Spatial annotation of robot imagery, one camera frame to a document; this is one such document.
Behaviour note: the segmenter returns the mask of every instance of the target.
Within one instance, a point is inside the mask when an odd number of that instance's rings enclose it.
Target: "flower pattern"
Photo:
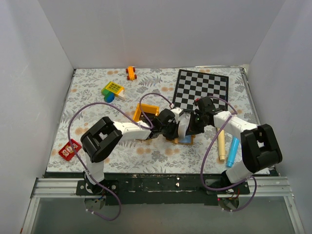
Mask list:
[[[192,71],[209,72],[229,77],[229,101],[238,111],[238,117],[256,123],[256,117],[249,103],[245,81],[239,68],[182,68]],[[127,80],[125,69],[77,69],[62,112],[56,138],[47,166],[48,172],[82,172],[83,166],[76,157],[65,161],[58,151],[68,142],[67,127],[73,114],[86,104],[103,101],[101,89],[113,81],[125,88],[126,99],[115,98],[113,105],[122,109],[131,117],[134,115],[140,98],[150,92],[162,93],[169,100],[173,99],[179,68],[136,69],[137,79]],[[168,103],[161,97],[147,96],[143,103],[168,108]],[[108,116],[114,121],[129,121],[115,109],[96,105],[83,110],[71,127],[71,138],[80,143],[80,137],[100,118]],[[156,139],[120,142],[104,161],[104,171],[110,173],[199,173],[202,159],[216,129],[206,127],[205,133],[196,135],[193,145],[176,145],[163,136]],[[226,150],[229,151],[232,136],[226,134]],[[79,151],[83,161],[86,155]],[[242,159],[241,149],[236,155],[236,162]],[[225,163],[218,160],[217,142],[209,153],[204,172],[221,173],[226,170]]]

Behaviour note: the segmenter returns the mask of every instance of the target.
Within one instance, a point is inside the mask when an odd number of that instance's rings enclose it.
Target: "blue cylinder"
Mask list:
[[[234,164],[238,146],[239,146],[239,140],[236,137],[233,137],[228,160],[226,162],[226,166],[229,168],[231,168]]]

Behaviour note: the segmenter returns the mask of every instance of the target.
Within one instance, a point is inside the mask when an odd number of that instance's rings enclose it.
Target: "wooden stick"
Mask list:
[[[219,150],[219,160],[225,160],[225,137],[224,137],[224,130],[218,136],[218,150]]]

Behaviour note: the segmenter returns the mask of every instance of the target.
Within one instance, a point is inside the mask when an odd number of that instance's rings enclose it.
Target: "wall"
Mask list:
[[[249,67],[249,82],[262,123],[275,130],[307,233],[312,233],[312,2],[286,0]]]
[[[0,232],[20,233],[73,68],[37,0],[0,5]]]
[[[74,68],[250,63],[285,0],[39,0]]]

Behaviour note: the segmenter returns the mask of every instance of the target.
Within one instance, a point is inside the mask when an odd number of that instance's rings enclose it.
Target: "orange toy car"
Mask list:
[[[129,66],[127,69],[126,69],[126,73],[128,73],[129,75],[127,76],[127,79],[128,80],[134,80],[137,78],[137,76],[135,75],[135,71],[136,71],[136,68],[135,67],[132,67],[132,66]]]

